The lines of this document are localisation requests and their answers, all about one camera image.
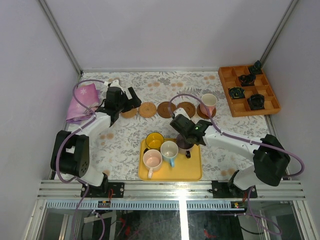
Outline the woven rattan coaster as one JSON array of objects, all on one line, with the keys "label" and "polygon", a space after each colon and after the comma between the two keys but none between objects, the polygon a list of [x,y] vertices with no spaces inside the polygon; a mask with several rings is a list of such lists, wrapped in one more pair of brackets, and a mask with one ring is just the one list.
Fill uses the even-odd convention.
[{"label": "woven rattan coaster", "polygon": [[125,119],[130,119],[130,118],[133,118],[138,112],[138,109],[137,108],[133,108],[127,112],[122,112],[121,113],[121,116]]},{"label": "woven rattan coaster", "polygon": [[144,102],[140,105],[138,113],[143,118],[151,118],[157,112],[156,105],[152,102]]}]

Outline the brown wooden coaster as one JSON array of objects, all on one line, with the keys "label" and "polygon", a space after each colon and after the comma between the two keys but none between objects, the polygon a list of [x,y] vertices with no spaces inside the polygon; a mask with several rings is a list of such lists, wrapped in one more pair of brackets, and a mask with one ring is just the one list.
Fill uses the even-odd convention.
[{"label": "brown wooden coaster", "polygon": [[189,101],[179,103],[177,108],[183,108],[190,118],[196,114],[196,107]]},{"label": "brown wooden coaster", "polygon": [[171,118],[172,116],[171,116],[169,109],[168,109],[169,106],[170,106],[172,113],[177,109],[175,104],[170,103],[169,101],[164,101],[164,102],[161,102],[157,107],[158,115],[164,119]]},{"label": "brown wooden coaster", "polygon": [[[198,116],[201,117],[202,119],[206,119],[206,120],[209,119],[209,117],[201,111],[200,105],[197,106],[196,112],[197,112]],[[214,110],[212,111],[211,117],[213,118],[216,115],[216,113],[217,113],[217,109],[214,108]]]}]

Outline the purple mug black handle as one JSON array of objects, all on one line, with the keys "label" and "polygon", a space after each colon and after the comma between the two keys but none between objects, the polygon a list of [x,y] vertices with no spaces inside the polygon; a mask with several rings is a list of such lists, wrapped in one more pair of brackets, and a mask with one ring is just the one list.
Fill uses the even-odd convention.
[{"label": "purple mug black handle", "polygon": [[176,144],[178,146],[178,152],[184,155],[187,159],[190,159],[191,150],[194,147],[194,144],[186,142],[181,134],[176,137]]}]

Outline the white mug blue handle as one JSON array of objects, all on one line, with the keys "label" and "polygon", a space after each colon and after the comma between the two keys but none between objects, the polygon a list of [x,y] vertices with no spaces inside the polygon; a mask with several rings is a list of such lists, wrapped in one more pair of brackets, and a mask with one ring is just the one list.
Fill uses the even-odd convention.
[{"label": "white mug blue handle", "polygon": [[169,165],[175,167],[175,159],[178,156],[179,148],[173,141],[165,141],[160,147],[160,153],[162,160],[169,163]]}]

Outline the cream mug pink outside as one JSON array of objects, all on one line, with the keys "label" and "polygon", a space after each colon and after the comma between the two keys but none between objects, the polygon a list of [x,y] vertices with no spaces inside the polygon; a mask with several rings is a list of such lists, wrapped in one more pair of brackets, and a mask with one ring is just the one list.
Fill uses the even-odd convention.
[{"label": "cream mug pink outside", "polygon": [[211,93],[206,93],[201,97],[200,111],[206,117],[212,116],[216,111],[217,98]]}]

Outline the amber glass cup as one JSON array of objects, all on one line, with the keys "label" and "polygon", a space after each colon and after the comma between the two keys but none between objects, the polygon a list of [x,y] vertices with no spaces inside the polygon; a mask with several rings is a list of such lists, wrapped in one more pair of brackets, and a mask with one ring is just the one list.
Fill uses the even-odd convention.
[{"label": "amber glass cup", "polygon": [[149,150],[160,150],[164,141],[163,135],[159,132],[152,132],[145,139],[146,146]]}]

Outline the pink mug white handle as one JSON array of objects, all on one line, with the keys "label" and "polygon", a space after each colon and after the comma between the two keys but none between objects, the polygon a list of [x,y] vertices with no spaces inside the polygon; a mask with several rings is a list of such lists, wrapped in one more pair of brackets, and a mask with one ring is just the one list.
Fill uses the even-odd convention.
[{"label": "pink mug white handle", "polygon": [[148,170],[148,179],[153,177],[153,174],[160,170],[163,164],[162,154],[156,149],[147,150],[142,158],[144,166]]}]

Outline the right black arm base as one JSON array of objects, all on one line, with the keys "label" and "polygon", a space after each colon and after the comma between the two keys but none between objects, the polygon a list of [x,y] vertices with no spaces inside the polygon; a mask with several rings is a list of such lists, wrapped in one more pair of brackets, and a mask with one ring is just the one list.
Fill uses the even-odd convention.
[{"label": "right black arm base", "polygon": [[244,197],[250,197],[253,199],[258,198],[256,186],[253,186],[253,190],[249,193],[250,188],[246,190],[241,190],[237,188],[233,184],[229,184],[227,181],[218,181],[212,180],[211,181],[211,189],[210,192],[212,193],[213,197],[216,199],[243,199]]}]

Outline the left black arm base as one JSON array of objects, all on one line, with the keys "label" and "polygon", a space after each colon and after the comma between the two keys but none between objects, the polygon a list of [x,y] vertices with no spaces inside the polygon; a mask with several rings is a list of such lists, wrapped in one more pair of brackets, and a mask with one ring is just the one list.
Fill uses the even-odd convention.
[{"label": "left black arm base", "polygon": [[124,182],[106,182],[103,181],[101,186],[89,185],[89,190],[87,194],[86,186],[83,184],[84,188],[81,191],[81,197],[85,195],[86,198],[102,198],[102,199],[121,199],[124,197],[125,183]]}]

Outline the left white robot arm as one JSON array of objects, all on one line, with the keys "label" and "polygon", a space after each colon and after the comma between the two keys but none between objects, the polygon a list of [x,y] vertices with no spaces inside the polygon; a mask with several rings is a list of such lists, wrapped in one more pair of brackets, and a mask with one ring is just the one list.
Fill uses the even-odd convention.
[{"label": "left white robot arm", "polygon": [[92,186],[98,197],[105,197],[110,190],[106,175],[91,164],[91,145],[98,135],[110,128],[121,113],[141,106],[142,101],[132,87],[123,89],[119,85],[110,85],[106,96],[93,116],[75,131],[61,130],[57,133],[50,167],[63,183],[78,180]]}]

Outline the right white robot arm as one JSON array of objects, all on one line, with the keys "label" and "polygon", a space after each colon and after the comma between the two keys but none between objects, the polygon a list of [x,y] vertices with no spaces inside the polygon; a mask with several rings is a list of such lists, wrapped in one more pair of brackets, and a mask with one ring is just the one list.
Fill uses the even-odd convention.
[{"label": "right white robot arm", "polygon": [[253,161],[252,166],[236,170],[227,183],[229,194],[236,198],[258,184],[277,187],[291,160],[283,152],[278,139],[270,134],[257,141],[250,140],[242,135],[217,130],[212,122],[206,120],[194,123],[183,114],[175,114],[170,126],[187,143],[222,148]]}]

